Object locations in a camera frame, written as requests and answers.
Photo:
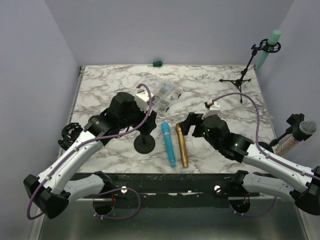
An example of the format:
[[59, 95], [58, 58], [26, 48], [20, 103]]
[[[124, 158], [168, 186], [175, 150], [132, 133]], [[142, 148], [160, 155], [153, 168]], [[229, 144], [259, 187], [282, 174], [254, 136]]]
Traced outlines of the blue microphone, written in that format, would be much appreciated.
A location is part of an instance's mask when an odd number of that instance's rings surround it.
[[170, 162], [171, 167], [174, 168], [176, 166], [176, 158], [175, 158], [174, 148], [173, 148], [172, 139], [171, 139], [171, 130], [167, 122], [163, 122], [161, 124], [161, 132], [164, 137], [164, 144], [167, 151], [168, 160]]

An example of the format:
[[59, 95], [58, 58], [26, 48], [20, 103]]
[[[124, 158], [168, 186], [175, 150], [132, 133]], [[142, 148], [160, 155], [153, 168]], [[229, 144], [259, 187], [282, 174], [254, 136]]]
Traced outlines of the black blue-microphone desk stand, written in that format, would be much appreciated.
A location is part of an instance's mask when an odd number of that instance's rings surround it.
[[152, 126], [145, 126], [138, 129], [139, 135], [135, 138], [133, 146], [140, 154], [149, 154], [156, 146], [155, 139], [151, 136], [154, 128]]

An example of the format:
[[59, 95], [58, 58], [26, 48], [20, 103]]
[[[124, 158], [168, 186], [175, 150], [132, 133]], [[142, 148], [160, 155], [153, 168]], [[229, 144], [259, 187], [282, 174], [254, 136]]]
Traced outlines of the black shock mount desk stand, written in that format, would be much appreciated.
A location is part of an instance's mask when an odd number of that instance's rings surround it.
[[62, 129], [62, 139], [58, 140], [58, 144], [63, 150], [67, 151], [69, 147], [72, 146], [73, 143], [77, 140], [82, 131], [83, 128], [78, 122], [69, 123]]

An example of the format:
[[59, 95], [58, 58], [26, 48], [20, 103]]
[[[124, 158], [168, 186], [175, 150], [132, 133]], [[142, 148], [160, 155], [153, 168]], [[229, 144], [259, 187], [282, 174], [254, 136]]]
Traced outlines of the silver mesh head microphone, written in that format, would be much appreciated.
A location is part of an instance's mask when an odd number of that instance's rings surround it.
[[300, 142], [307, 140], [317, 131], [317, 123], [313, 120], [303, 120], [290, 123], [289, 137], [281, 143], [274, 151], [278, 156], [283, 157], [286, 153], [296, 147]]

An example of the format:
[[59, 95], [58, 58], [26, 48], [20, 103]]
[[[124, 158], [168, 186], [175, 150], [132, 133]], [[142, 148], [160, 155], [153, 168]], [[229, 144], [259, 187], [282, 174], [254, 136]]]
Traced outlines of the black stand holding silver microphone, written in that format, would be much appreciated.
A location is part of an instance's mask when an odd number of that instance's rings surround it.
[[306, 140], [308, 137], [306, 134], [302, 133], [302, 131], [300, 130], [300, 124], [305, 120], [305, 115], [303, 113], [300, 114], [291, 114], [291, 116], [286, 120], [286, 122], [290, 125], [290, 127], [288, 127], [285, 132], [279, 136], [278, 138], [272, 140], [270, 143], [266, 143], [263, 141], [259, 141], [258, 144], [270, 151], [270, 152], [274, 152], [272, 150], [272, 147], [276, 146], [280, 140], [282, 140], [285, 136], [287, 135], [296, 135], [298, 137], [298, 140]]

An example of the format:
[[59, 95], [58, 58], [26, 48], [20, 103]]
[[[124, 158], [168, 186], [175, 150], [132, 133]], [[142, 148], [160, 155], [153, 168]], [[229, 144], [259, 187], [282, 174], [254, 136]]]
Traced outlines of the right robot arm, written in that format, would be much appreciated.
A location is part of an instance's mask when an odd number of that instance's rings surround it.
[[230, 183], [230, 191], [241, 196], [245, 192], [265, 193], [288, 198], [302, 211], [318, 216], [320, 214], [320, 168], [298, 165], [282, 158], [251, 139], [229, 130], [227, 123], [218, 115], [206, 118], [191, 112], [186, 120], [177, 124], [184, 136], [194, 126], [192, 136], [203, 137], [225, 158], [256, 167], [271, 177], [244, 177]]

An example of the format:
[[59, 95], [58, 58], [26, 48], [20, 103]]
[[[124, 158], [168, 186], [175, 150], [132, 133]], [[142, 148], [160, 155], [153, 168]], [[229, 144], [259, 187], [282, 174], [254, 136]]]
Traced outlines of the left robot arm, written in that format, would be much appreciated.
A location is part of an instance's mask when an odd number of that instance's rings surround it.
[[152, 107], [152, 93], [141, 91], [136, 95], [117, 93], [110, 106], [92, 116], [71, 146], [56, 162], [38, 175], [28, 175], [24, 187], [44, 215], [53, 219], [60, 215], [71, 201], [84, 197], [107, 197], [114, 189], [112, 180], [103, 172], [73, 180], [72, 177], [89, 158], [115, 138], [134, 131], [148, 135], [156, 128], [156, 112]]

